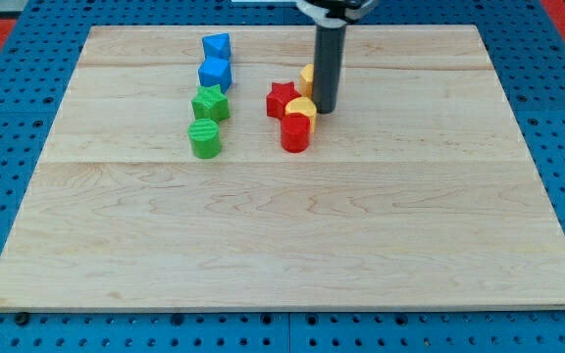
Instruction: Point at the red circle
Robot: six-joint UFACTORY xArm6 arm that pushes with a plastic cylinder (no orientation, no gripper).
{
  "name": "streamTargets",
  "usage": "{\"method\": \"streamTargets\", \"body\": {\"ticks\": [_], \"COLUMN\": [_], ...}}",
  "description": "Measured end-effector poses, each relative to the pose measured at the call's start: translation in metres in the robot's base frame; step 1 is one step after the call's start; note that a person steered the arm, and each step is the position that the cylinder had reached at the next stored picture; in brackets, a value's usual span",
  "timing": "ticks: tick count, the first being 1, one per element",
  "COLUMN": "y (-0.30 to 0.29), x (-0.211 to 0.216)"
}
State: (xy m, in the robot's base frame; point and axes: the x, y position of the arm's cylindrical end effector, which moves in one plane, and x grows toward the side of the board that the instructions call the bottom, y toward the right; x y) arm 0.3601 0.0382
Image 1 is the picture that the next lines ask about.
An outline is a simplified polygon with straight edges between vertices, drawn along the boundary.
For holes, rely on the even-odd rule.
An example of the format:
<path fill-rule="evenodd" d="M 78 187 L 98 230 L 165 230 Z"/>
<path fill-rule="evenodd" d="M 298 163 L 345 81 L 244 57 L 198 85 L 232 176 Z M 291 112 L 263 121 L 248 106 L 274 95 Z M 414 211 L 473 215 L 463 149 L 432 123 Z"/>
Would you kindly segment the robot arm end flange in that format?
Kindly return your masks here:
<path fill-rule="evenodd" d="M 354 24 L 371 13 L 379 0 L 296 0 L 297 9 L 316 25 L 339 28 Z"/>

